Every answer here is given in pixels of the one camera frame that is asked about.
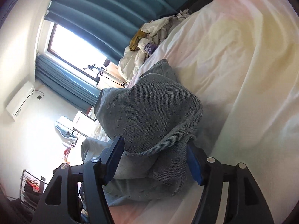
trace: gray garment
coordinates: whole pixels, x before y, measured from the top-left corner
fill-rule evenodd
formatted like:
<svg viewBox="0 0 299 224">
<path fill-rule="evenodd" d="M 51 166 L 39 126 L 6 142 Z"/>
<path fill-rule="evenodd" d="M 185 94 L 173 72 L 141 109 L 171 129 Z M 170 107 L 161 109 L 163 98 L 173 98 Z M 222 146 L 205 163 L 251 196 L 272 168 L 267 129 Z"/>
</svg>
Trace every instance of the gray garment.
<svg viewBox="0 0 299 224">
<path fill-rule="evenodd" d="M 167 60 L 156 63 L 132 88 L 100 92 L 95 115 L 106 134 L 125 138 L 122 179 L 103 186 L 109 206 L 177 194 L 186 183 L 186 145 L 203 114 L 200 100 L 182 85 Z"/>
</svg>

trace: metal rack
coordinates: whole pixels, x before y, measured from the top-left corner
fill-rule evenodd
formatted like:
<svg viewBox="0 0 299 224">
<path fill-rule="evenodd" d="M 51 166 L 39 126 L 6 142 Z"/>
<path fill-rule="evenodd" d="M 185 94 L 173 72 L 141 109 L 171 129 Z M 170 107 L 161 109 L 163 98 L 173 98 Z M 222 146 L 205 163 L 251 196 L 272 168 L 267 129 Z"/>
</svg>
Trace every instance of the metal rack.
<svg viewBox="0 0 299 224">
<path fill-rule="evenodd" d="M 21 176 L 21 184 L 20 184 L 20 200 L 30 209 L 34 210 L 36 209 L 37 204 L 33 202 L 28 196 L 26 196 L 25 192 L 25 185 L 28 184 L 30 185 L 36 193 L 42 194 L 45 189 L 45 185 L 47 186 L 48 184 L 35 177 L 31 173 L 29 173 L 26 169 L 23 170 L 22 176 Z"/>
</svg>

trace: bed sheet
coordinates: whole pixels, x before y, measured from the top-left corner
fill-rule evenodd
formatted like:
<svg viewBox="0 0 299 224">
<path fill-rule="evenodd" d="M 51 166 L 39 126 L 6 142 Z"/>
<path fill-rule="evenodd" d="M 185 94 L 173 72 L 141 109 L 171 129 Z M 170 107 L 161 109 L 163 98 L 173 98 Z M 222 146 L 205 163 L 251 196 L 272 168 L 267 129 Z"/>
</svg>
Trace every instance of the bed sheet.
<svg viewBox="0 0 299 224">
<path fill-rule="evenodd" d="M 214 145 L 211 155 L 222 163 L 244 162 L 282 223 L 299 200 L 299 18 L 289 2 L 214 0 L 172 31 L 128 87 L 161 59 L 202 101 L 200 141 Z M 186 195 L 135 206 L 130 218 L 117 217 L 117 207 L 112 216 L 189 224 L 201 192 L 193 185 Z"/>
</svg>

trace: blue cloth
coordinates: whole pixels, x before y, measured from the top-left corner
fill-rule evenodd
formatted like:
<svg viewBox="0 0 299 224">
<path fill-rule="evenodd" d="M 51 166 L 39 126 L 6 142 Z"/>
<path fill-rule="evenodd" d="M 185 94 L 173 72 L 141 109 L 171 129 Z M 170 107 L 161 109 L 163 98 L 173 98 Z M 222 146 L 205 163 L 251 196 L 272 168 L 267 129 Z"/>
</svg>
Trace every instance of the blue cloth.
<svg viewBox="0 0 299 224">
<path fill-rule="evenodd" d="M 100 90 L 43 55 L 36 57 L 35 77 L 83 112 L 95 105 L 100 94 Z"/>
<path fill-rule="evenodd" d="M 77 34 L 118 65 L 142 26 L 187 0 L 52 0 L 45 19 Z"/>
</svg>

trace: curtain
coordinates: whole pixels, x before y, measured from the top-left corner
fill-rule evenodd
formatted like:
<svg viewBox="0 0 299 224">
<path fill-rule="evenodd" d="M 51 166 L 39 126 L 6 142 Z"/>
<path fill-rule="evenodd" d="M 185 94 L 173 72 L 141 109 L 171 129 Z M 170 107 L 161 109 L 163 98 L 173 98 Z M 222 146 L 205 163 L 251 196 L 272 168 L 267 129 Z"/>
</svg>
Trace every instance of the curtain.
<svg viewBox="0 0 299 224">
<path fill-rule="evenodd" d="M 43 55 L 36 57 L 35 77 L 82 112 L 94 106 L 100 94 L 100 90 Z"/>
<path fill-rule="evenodd" d="M 52 0 L 45 19 L 77 34 L 118 65 L 142 24 L 187 0 Z"/>
</svg>

